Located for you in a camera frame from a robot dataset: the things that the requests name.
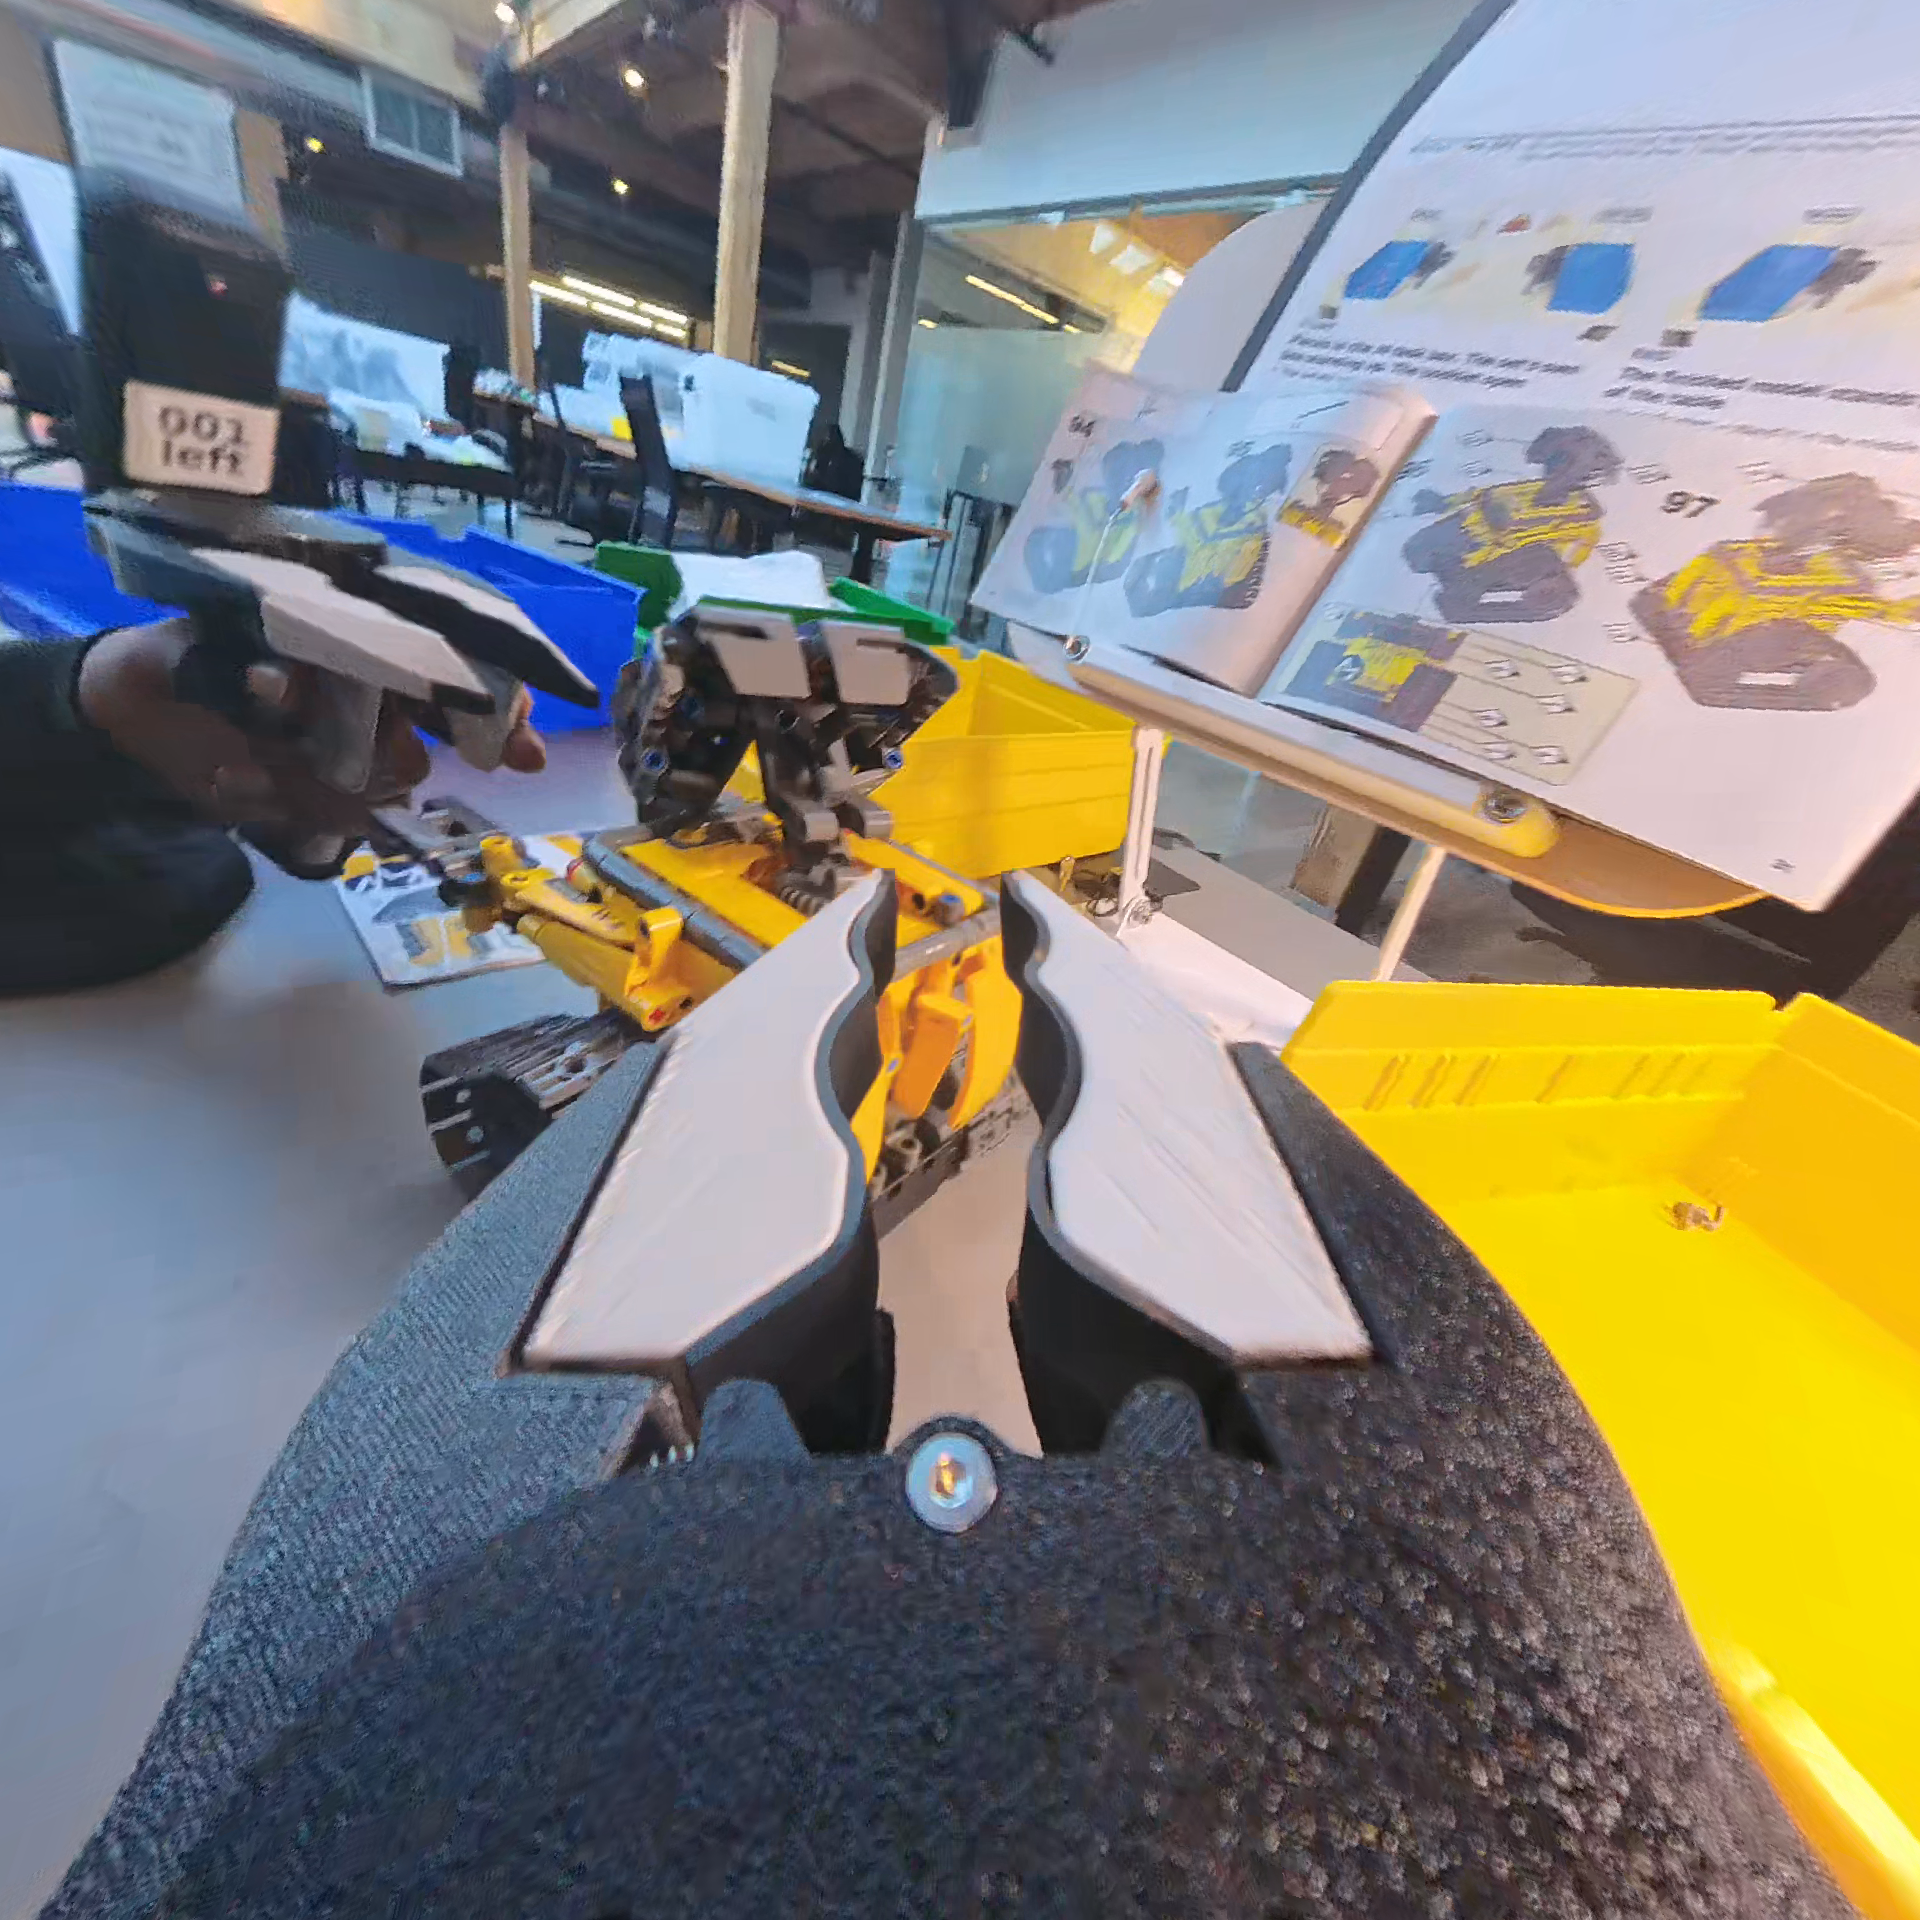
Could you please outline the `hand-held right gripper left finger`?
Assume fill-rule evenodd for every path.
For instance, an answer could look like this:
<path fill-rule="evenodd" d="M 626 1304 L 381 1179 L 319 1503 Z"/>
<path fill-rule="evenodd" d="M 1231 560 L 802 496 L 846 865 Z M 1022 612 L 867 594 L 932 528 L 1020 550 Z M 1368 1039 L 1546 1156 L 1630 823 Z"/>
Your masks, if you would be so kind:
<path fill-rule="evenodd" d="M 673 1028 L 544 1282 L 526 1369 L 707 1369 L 856 1251 L 895 942 L 895 884 L 861 876 Z"/>

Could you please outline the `green plastic bin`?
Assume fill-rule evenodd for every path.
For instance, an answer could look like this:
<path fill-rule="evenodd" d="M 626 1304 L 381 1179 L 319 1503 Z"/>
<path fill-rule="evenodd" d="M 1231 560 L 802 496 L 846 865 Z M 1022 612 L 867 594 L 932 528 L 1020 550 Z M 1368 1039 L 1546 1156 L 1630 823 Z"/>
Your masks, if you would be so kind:
<path fill-rule="evenodd" d="M 609 575 L 620 586 L 637 588 L 637 631 L 641 633 L 653 633 L 662 624 L 670 624 L 670 601 L 673 590 L 681 588 L 681 575 L 673 569 L 677 552 L 666 550 L 650 550 L 641 541 L 597 541 L 596 554 L 590 554 L 590 569 L 597 575 Z M 955 626 L 952 621 L 904 603 L 884 590 L 874 590 L 868 586 L 859 586 L 854 580 L 834 580 L 831 581 L 831 594 L 836 601 L 836 607 L 831 612 L 790 612 L 799 621 L 810 618 L 859 618 L 859 621 L 874 621 L 883 626 L 895 626 L 903 637 L 916 640 L 916 645 L 928 645 L 928 648 L 946 648 Z M 755 603 L 733 603 L 733 601 L 701 601 L 701 603 L 727 603 L 727 607 L 746 607 L 746 612 L 777 612 L 777 607 L 755 607 Z"/>

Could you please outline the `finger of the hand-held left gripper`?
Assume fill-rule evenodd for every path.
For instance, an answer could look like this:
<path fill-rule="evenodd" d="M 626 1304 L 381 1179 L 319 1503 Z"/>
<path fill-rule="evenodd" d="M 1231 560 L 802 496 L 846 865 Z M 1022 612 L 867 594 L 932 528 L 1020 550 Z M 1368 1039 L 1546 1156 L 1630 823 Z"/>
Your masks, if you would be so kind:
<path fill-rule="evenodd" d="M 433 631 L 325 571 L 231 550 L 193 550 L 221 586 L 245 586 L 270 652 L 420 706 L 490 716 L 493 687 Z"/>
<path fill-rule="evenodd" d="M 511 741 L 530 724 L 531 695 L 597 710 L 597 687 L 511 599 L 442 564 L 375 564 L 375 601 L 433 631 L 480 677 L 490 710 L 453 710 L 445 731 L 473 770 L 511 761 Z"/>

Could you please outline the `bubble wrap sheet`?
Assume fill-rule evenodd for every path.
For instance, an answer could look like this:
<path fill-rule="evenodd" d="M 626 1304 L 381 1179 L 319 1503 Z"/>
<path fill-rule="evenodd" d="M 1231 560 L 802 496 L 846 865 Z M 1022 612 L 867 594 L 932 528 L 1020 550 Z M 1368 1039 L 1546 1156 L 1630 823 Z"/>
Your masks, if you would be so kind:
<path fill-rule="evenodd" d="M 831 580 L 817 554 L 802 550 L 727 560 L 712 552 L 670 554 L 681 575 L 670 614 L 684 618 L 698 601 L 733 601 L 777 612 L 831 612 Z"/>

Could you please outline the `white storage box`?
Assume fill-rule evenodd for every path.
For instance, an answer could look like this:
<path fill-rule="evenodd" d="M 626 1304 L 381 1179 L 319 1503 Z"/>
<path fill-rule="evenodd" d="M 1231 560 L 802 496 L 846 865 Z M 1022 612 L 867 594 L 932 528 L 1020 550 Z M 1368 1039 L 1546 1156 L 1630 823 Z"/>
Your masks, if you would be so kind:
<path fill-rule="evenodd" d="M 799 465 L 821 391 L 715 353 L 695 353 L 681 374 L 681 423 L 691 460 Z"/>

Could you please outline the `long wooden work table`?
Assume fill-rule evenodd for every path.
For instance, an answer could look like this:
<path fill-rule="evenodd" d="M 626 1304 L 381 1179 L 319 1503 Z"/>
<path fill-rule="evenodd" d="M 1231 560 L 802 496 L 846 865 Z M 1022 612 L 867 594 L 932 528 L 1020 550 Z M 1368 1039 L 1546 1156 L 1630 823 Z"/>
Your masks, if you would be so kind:
<path fill-rule="evenodd" d="M 577 537 L 626 539 L 633 513 L 632 440 L 588 436 L 566 425 L 566 418 L 550 418 L 535 398 L 517 388 L 480 391 L 473 423 L 507 440 L 526 508 L 556 515 Z M 846 550 L 854 581 L 871 586 L 888 550 L 946 550 L 956 539 L 946 522 L 928 522 L 782 477 L 677 465 L 677 459 L 673 466 L 684 477 L 673 547 L 691 539 L 707 552 L 750 560 L 777 541 L 806 541 L 810 533 L 831 526 L 831 547 Z"/>

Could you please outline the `black office chair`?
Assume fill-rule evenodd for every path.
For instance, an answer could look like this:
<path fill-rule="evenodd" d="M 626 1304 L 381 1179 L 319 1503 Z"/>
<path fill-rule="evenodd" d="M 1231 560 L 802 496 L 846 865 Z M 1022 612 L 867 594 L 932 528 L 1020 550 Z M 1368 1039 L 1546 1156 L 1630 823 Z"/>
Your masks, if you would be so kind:
<path fill-rule="evenodd" d="M 673 466 L 666 449 L 653 378 L 624 376 L 620 408 L 633 443 L 633 513 L 626 539 L 653 550 L 673 550 L 684 508 L 684 477 Z"/>

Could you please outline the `grey toy robot head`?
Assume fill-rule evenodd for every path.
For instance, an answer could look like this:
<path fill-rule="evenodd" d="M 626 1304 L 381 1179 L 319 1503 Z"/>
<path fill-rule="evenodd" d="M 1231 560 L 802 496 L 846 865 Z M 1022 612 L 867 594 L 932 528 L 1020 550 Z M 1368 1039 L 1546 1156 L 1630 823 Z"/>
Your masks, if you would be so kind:
<path fill-rule="evenodd" d="M 698 601 L 624 666 L 610 731 L 637 828 L 673 845 L 768 841 L 733 791 L 755 757 L 777 890 L 821 913 L 854 876 L 846 844 L 891 836 L 874 791 L 955 695 L 956 666 L 895 626 Z"/>

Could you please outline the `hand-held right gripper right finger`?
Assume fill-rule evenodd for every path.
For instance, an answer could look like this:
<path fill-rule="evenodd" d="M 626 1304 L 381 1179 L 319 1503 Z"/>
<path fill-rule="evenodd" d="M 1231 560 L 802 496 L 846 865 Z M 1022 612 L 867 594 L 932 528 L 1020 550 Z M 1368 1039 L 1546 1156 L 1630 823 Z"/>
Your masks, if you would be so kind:
<path fill-rule="evenodd" d="M 1227 1042 L 1035 876 L 1001 884 L 1040 1177 L 1069 1264 L 1227 1366 L 1362 1362 L 1368 1328 Z"/>

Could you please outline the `person's left forearm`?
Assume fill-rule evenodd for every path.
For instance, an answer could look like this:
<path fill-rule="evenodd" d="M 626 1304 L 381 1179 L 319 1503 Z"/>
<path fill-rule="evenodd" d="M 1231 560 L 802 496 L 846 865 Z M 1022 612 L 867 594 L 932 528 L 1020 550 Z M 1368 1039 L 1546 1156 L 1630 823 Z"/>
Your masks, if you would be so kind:
<path fill-rule="evenodd" d="M 252 901 L 252 864 L 229 828 L 85 721 L 79 669 L 107 633 L 4 637 L 7 1001 L 149 977 Z"/>

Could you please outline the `yellow grey toy brick robot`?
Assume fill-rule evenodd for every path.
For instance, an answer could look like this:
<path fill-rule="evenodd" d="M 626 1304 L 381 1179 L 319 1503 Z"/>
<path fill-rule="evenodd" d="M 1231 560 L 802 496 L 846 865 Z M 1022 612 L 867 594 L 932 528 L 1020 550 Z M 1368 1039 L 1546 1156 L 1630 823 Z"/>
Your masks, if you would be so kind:
<path fill-rule="evenodd" d="M 626 1055 L 662 1045 L 740 970 L 799 932 L 826 898 L 782 845 L 775 818 L 723 799 L 701 828 L 556 836 L 539 852 L 468 805 L 388 811 L 379 855 L 426 869 L 442 956 L 480 956 L 493 935 L 596 997 L 590 1017 L 541 1017 L 420 1061 L 420 1122 L 473 1200 Z M 1020 997 L 1003 970 L 1001 894 L 932 855 L 843 833 L 817 872 L 834 893 L 879 876 L 899 901 L 899 956 L 879 1001 L 879 1082 L 856 1115 L 883 1230 L 1009 1141 Z"/>

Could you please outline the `grey desk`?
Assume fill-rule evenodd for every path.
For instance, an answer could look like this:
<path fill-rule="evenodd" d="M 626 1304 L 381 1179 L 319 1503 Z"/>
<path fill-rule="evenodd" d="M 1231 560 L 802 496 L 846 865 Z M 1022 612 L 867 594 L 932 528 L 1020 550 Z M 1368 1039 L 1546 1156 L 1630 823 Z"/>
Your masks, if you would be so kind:
<path fill-rule="evenodd" d="M 1089 1647 L 1150 1523 L 1196 1571 L 1257 1503 L 1187 1392 L 1077 1467 L 960 1424 L 1012 1471 L 970 1541 L 761 1377 L 670 1464 L 662 1382 L 495 1372 L 650 1073 L 426 1245 L 426 1188 L 296 1169 L 337 997 L 214 1001 L 4 1050 L 4 1916 L 1282 1907 L 1217 1809 L 1257 1742 L 1152 1776 L 1207 1657 L 1261 1681 L 1241 1608 Z"/>

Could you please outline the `white sticker sheet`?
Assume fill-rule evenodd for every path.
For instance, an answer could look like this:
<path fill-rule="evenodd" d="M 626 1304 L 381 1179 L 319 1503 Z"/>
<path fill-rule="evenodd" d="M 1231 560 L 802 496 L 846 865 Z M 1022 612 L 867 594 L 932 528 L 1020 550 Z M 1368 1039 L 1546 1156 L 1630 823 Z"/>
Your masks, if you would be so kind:
<path fill-rule="evenodd" d="M 442 898 L 442 869 L 429 855 L 362 845 L 347 855 L 332 893 L 388 989 L 544 968 L 541 951 L 507 923 L 470 932 L 463 913 Z"/>

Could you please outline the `yellow plastic bin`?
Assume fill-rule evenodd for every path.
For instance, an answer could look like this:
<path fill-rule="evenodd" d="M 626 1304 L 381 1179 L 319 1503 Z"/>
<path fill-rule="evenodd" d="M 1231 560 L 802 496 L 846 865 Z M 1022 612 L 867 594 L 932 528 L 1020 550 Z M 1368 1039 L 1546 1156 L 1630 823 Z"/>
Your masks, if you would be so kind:
<path fill-rule="evenodd" d="M 1132 724 L 1009 657 L 934 648 L 956 693 L 899 749 L 871 799 L 903 855 L 964 882 L 1114 855 L 1130 828 Z"/>
<path fill-rule="evenodd" d="M 1918 1045 L 1815 997 L 1335 982 L 1282 1066 L 1524 1310 L 1798 1829 L 1918 1916 Z"/>

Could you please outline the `person's left hand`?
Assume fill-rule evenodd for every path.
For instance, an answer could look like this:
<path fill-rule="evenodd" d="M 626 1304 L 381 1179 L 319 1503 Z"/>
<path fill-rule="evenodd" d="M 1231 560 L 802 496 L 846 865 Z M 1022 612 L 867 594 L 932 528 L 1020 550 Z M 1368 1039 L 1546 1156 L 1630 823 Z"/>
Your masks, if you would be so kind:
<path fill-rule="evenodd" d="M 99 637 L 79 669 L 79 710 L 117 754 L 142 766 L 209 821 L 294 836 L 362 830 L 372 808 L 404 805 L 431 773 L 414 716 L 381 716 L 368 784 L 347 795 L 316 778 L 296 734 L 319 677 L 303 664 L 250 669 L 250 721 L 185 704 L 177 666 L 193 648 L 183 621 Z"/>

